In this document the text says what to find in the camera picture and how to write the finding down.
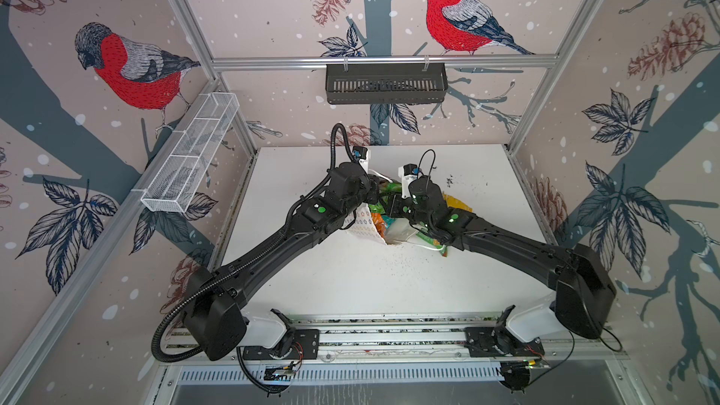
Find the white printed paper bag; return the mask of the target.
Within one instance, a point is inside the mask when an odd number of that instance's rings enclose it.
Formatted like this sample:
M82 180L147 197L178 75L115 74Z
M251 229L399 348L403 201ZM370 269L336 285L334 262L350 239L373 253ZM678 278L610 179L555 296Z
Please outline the white printed paper bag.
M384 218L387 224L384 239L377 234L371 220L371 213L381 214ZM418 228L424 230L422 225L412 226L404 217L390 219L386 214L386 210L382 206L378 206L378 204L361 204L356 210L356 215L357 221L349 229L351 234L386 246L408 244L423 248L418 238L420 234L423 234L423 232L418 231Z

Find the green snack bag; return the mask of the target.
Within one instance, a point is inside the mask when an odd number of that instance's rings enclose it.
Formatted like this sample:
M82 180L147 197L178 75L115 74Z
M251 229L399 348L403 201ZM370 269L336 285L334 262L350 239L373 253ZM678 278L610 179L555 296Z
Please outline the green snack bag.
M378 206L382 206L386 212L389 212L394 202L402 202L401 183L382 181L379 185Z
M420 234L418 238L421 241L421 246L424 249L429 249L430 251L436 251L438 252L442 257L446 257L448 255L448 248L446 245L440 243L437 239L434 239L432 237L428 237L426 235Z

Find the yellow snack bag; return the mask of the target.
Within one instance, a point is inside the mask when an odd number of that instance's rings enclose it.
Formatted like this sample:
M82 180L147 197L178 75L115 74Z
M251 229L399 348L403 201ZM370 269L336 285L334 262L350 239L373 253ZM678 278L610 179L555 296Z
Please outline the yellow snack bag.
M463 202L451 195L445 194L444 200L445 200L446 205L449 208L457 208L457 209L465 210L470 213L474 212L474 210L470 206L468 206L468 204L465 204L465 202Z

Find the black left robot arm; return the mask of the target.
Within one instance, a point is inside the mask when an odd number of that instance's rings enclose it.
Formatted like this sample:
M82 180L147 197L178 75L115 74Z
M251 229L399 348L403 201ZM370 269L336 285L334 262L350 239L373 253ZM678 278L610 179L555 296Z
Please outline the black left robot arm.
M343 162L320 187L302 196L283 225L258 246L217 270L198 269L189 278L180 310L182 322L203 352L217 361L230 354L249 331L242 309L290 261L345 227L361 204L374 204L380 179L360 164Z

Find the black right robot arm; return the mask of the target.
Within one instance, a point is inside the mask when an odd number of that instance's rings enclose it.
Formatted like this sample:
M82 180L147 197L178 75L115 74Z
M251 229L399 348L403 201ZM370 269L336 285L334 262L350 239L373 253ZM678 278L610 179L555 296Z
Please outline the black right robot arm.
M408 187L381 192L379 200L389 217L407 219L445 246L493 258L552 290L526 306L504 311L499 326L517 341L530 342L564 329L585 339L601 337L617 290L590 247L565 249L542 243L451 207L426 175Z

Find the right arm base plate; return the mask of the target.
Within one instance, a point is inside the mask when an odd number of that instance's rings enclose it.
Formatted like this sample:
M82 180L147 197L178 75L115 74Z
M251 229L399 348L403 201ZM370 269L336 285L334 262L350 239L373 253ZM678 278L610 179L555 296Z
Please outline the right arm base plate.
M506 330L494 327L466 327L465 347L472 358L543 357L545 350L539 339L522 342Z

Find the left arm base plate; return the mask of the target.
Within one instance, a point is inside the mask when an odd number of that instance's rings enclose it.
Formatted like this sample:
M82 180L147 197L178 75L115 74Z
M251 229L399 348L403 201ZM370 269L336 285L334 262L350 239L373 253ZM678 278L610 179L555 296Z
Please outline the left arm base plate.
M250 361L299 361L315 360L320 345L320 331L317 329L291 329L272 348L262 346L243 347L244 360Z

